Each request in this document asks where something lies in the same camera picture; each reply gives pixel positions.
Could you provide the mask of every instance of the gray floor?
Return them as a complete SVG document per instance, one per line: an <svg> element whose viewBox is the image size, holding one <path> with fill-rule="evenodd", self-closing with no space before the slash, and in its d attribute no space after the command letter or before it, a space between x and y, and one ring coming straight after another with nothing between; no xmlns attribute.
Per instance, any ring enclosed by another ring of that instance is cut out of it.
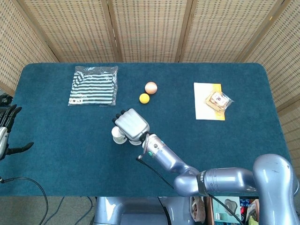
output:
<svg viewBox="0 0 300 225"><path fill-rule="evenodd" d="M89 214L81 220L79 225L89 225L95 213L96 200L91 197L93 208ZM46 220L56 211L61 197L48 197L49 212ZM300 194L295 197L295 205L300 212ZM65 197L58 213L47 222L47 225L74 225L90 208L90 201L87 197ZM45 212L45 200L42 196L35 197L0 197L0 225L38 225ZM135 217L127 215L123 218L122 225L145 224L160 225L158 218L147 215Z"/></svg>

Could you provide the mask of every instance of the yellow ball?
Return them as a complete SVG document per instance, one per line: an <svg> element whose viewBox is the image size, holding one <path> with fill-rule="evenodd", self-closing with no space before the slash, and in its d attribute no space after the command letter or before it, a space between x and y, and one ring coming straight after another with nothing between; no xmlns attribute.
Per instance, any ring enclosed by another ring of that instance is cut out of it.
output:
<svg viewBox="0 0 300 225"><path fill-rule="evenodd" d="M150 100L149 95L147 95L146 93L143 93L140 95L140 102L143 104L147 104Z"/></svg>

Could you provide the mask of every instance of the table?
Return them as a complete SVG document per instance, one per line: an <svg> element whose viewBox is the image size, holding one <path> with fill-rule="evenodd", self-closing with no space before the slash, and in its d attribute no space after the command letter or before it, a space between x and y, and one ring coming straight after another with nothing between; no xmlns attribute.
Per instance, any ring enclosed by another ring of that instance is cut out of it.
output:
<svg viewBox="0 0 300 225"><path fill-rule="evenodd" d="M116 106L68 106L75 66L118 66ZM158 91L146 105L138 98L148 81ZM193 83L221 83L234 102L225 121L196 120ZM10 147L34 142L6 156L0 176L37 180L47 195L176 196L135 158L140 146L113 142L112 118L136 109L179 157L199 171L251 169L255 158L276 153L290 160L265 69L256 63L38 63L23 71L13 101L22 106ZM150 157L144 160L172 182ZM40 195L29 182L1 186L0 195Z"/></svg>

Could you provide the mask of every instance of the striped shirt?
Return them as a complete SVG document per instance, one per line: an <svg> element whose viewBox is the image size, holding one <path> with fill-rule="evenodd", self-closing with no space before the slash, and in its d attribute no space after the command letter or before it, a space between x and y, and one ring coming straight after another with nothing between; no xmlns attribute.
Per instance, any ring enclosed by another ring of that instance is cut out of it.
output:
<svg viewBox="0 0 300 225"><path fill-rule="evenodd" d="M117 72L111 74L99 68L76 67L68 105L115 104Z"/></svg>

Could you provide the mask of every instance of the plastic bag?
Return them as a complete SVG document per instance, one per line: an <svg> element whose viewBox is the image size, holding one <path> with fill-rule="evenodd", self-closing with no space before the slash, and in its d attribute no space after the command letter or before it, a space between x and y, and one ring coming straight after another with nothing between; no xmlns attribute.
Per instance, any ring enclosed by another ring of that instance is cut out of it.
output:
<svg viewBox="0 0 300 225"><path fill-rule="evenodd" d="M230 106L233 101L224 93L213 91L208 95L205 102L214 110L225 112L227 107Z"/></svg>
<svg viewBox="0 0 300 225"><path fill-rule="evenodd" d="M68 105L116 105L118 67L75 67Z"/></svg>

